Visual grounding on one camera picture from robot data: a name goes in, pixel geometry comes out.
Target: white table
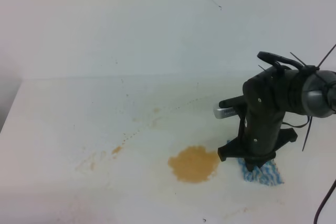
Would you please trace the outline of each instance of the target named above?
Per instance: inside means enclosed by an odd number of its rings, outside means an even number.
[[[312,223],[336,177],[335,117],[314,119],[303,153],[307,129],[278,151],[281,186],[245,182],[235,159],[195,184],[167,164],[236,136],[238,117],[212,105],[253,74],[23,82],[0,134],[1,223]],[[319,223],[333,223],[335,199]]]

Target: cleaning cloth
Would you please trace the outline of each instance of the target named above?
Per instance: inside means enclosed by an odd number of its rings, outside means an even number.
[[[247,170],[243,158],[238,158],[238,163],[245,181],[258,182],[267,186],[277,186],[284,183],[274,159],[267,161],[261,168],[255,166],[252,172]]]

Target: brown stain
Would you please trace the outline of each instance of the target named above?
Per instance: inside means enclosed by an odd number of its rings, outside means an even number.
[[[201,183],[216,172],[219,162],[216,152],[206,152],[203,146],[189,146],[177,157],[171,157],[168,165],[178,181]]]
[[[234,217],[234,216],[236,216],[236,215],[238,215],[238,214],[243,214],[243,213],[246,213],[246,212],[248,212],[248,211],[253,211],[253,210],[254,210],[254,208],[247,208],[247,207],[244,207],[244,208],[238,209],[238,210],[236,210],[236,211],[230,212],[229,214],[226,214],[226,215],[223,217],[223,219],[224,219],[224,220],[227,220],[227,219],[232,218],[232,217]]]
[[[100,160],[103,160],[106,157],[106,151],[100,153]]]
[[[80,162],[80,164],[78,166],[75,167],[76,171],[83,171],[85,169],[87,169],[88,165],[90,162],[93,162],[96,156],[96,152],[92,153],[90,156],[88,156],[86,159],[84,159],[82,162]]]
[[[115,149],[111,152],[111,154],[112,154],[112,155],[113,155],[113,154],[116,154],[116,153],[120,152],[121,149],[122,149],[122,147],[121,147],[121,146],[118,146],[117,148],[115,148]]]
[[[94,170],[95,170],[95,167],[96,167],[95,162],[92,162],[91,165],[90,165],[90,170],[91,170],[91,171],[94,171]]]
[[[155,119],[152,121],[150,127],[151,127],[151,128],[155,128],[155,127],[157,126],[157,124],[158,124],[158,123],[157,123],[158,120],[160,120],[160,119],[162,119],[162,117],[155,118]]]

